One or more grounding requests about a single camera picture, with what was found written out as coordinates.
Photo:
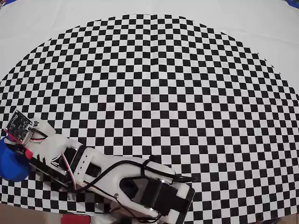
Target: red component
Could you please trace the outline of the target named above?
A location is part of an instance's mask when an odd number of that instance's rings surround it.
[[[63,214],[61,224],[91,224],[90,216]]]
[[[26,149],[25,155],[27,159],[31,160],[33,153],[30,150]]]

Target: robotic arm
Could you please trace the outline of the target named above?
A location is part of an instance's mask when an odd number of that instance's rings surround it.
[[[5,142],[30,164],[67,189],[91,190],[124,208],[142,223],[183,223],[194,189],[168,166],[137,157],[104,155],[98,149],[56,134],[49,123],[28,119],[16,110]],[[18,147],[12,147],[11,141]],[[136,217],[136,212],[143,214]]]

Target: circuit board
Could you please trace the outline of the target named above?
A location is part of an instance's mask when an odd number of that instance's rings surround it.
[[[28,127],[32,125],[29,120],[20,111],[16,110],[8,122],[6,131],[15,137],[18,141],[22,142],[28,133]]]

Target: blue object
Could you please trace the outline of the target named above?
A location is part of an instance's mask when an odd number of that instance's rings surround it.
[[[29,160],[10,150],[4,142],[5,138],[0,140],[0,176],[7,181],[22,181],[30,173]]]
[[[299,2],[297,2],[296,0],[286,0],[286,1],[287,1],[287,3],[289,3],[290,6],[299,8]]]

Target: checkerboard pattern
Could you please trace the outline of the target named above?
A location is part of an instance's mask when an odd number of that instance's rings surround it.
[[[202,24],[137,14],[67,30],[5,76],[0,99],[1,127],[19,108],[105,154],[154,154],[198,177],[188,224],[297,212],[299,96],[258,54]],[[0,193],[52,212],[97,212],[103,202],[36,172],[2,180]]]

